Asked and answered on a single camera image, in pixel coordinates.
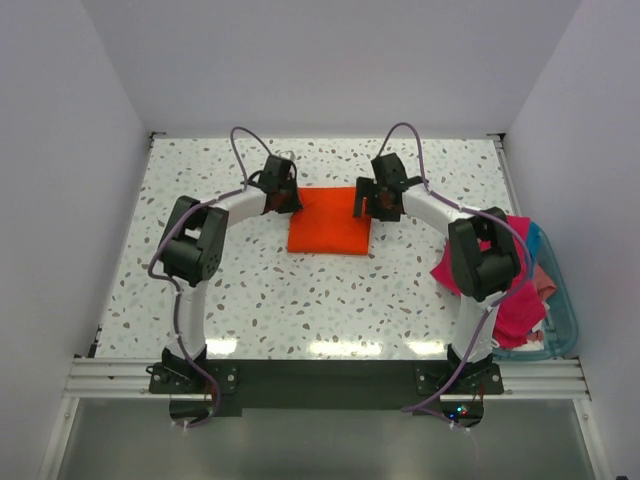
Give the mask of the orange t shirt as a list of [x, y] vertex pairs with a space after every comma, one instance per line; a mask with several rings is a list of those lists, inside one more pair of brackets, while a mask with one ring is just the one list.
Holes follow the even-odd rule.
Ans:
[[302, 209], [291, 216], [289, 253], [365, 256], [371, 218], [353, 216], [355, 187], [305, 187]]

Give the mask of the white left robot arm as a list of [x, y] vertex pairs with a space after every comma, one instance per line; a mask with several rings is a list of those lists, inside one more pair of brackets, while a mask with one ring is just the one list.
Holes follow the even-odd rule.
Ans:
[[206, 293], [221, 264], [227, 230], [269, 212], [301, 209], [295, 162], [273, 154], [239, 189], [206, 202], [189, 196], [176, 200], [148, 275], [174, 287], [173, 338], [161, 364], [183, 391], [196, 392], [207, 380]]

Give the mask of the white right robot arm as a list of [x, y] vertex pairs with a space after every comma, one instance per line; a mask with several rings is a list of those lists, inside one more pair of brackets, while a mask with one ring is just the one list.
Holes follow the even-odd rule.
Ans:
[[392, 153], [371, 161], [374, 176], [359, 177], [353, 216], [364, 214], [382, 222], [415, 217], [441, 233], [448, 245], [450, 271], [460, 293], [458, 330], [447, 347], [445, 379], [459, 393], [481, 380], [477, 365], [492, 355], [491, 339], [498, 305], [514, 292], [512, 284], [530, 259], [521, 258], [522, 237], [499, 208], [479, 210], [460, 205], [408, 177], [400, 158]]

